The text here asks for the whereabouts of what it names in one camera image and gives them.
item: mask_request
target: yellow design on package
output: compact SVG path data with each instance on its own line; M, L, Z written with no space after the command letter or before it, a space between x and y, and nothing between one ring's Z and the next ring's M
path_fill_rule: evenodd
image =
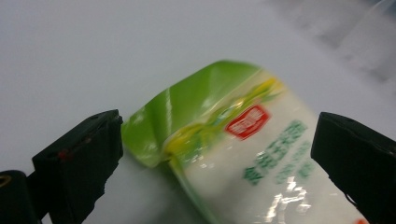
M213 224L354 224L362 215L310 158L317 116L276 77L221 61L122 125L148 167L168 161Z

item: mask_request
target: crinkled plastic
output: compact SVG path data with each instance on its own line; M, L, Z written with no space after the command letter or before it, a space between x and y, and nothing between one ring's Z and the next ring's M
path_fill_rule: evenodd
M315 116L258 66L221 61L122 125L148 167L168 161L210 223L365 223L309 157Z

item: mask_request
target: red label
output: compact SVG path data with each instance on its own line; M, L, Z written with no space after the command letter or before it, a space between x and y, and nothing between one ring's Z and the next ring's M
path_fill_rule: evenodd
M269 118L270 114L264 108L254 105L233 119L225 131L244 140L258 132Z

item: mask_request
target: plastic bag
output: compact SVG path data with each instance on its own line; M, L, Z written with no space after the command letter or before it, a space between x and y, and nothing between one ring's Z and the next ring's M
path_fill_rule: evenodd
M122 125L148 167L168 161L210 223L364 223L309 157L317 117L260 67L217 62Z

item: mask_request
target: food package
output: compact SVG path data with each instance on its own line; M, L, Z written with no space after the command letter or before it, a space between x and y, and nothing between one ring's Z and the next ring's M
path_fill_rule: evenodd
M147 167L169 163L209 223L366 223L309 156L317 120L266 70L220 61L158 94L121 133Z

